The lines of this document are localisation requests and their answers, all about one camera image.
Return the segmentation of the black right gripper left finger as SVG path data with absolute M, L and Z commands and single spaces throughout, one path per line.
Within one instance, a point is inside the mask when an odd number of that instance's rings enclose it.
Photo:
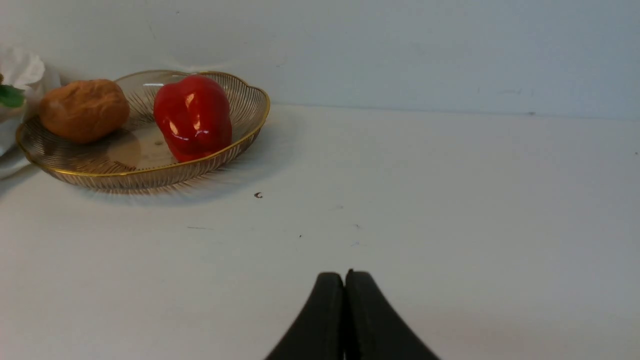
M 306 303 L 268 360 L 342 360 L 343 280 L 338 273 L 318 274 Z

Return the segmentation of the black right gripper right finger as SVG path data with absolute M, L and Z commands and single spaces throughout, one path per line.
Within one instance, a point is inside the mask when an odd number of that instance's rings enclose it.
M 345 279 L 347 360 L 437 360 L 406 324 L 373 276 L 350 269 Z

